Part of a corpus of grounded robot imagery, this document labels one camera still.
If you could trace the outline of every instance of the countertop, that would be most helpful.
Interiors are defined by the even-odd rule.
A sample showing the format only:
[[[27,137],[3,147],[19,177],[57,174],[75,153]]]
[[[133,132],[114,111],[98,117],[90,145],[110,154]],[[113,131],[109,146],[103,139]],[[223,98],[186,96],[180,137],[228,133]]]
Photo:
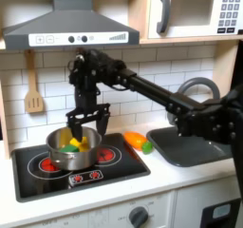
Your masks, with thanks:
[[[112,129],[108,133],[133,130],[145,135],[151,129],[166,126],[169,124],[148,123],[132,125],[123,129]],[[154,150],[150,155],[143,155],[141,152],[138,154],[150,169],[149,176],[26,203],[20,203],[15,198],[11,160],[0,159],[0,227],[25,225],[235,175],[232,159],[181,168],[168,163],[157,150]]]

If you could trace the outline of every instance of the black sink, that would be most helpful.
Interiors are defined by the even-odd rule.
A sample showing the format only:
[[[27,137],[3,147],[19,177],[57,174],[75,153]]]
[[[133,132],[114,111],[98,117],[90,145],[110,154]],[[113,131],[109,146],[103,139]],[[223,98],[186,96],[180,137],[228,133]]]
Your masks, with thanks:
[[[147,138],[168,162],[176,166],[190,167],[232,157],[229,145],[207,142],[199,137],[179,137],[175,127],[152,130]]]

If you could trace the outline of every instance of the microwave door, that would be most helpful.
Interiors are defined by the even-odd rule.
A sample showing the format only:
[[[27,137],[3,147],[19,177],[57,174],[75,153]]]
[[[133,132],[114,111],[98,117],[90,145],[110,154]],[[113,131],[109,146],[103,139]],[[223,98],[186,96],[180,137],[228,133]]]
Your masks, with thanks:
[[[149,38],[216,35],[221,0],[151,0]]]

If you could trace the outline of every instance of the black stovetop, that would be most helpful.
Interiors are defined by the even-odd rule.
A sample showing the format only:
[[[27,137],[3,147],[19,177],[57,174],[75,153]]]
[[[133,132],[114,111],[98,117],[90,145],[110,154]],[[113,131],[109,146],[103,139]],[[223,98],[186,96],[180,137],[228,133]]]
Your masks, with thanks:
[[[121,134],[106,135],[98,162],[85,170],[59,170],[50,163],[46,145],[17,149],[12,153],[16,198],[38,200],[149,175],[137,153]]]

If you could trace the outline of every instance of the range hood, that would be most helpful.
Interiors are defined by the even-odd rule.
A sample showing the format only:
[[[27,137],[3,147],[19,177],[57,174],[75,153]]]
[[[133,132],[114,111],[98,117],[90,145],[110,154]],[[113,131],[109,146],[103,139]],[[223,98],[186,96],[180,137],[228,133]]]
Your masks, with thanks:
[[[140,33],[92,10],[92,0],[53,0],[53,11],[4,28],[6,49],[136,45]]]

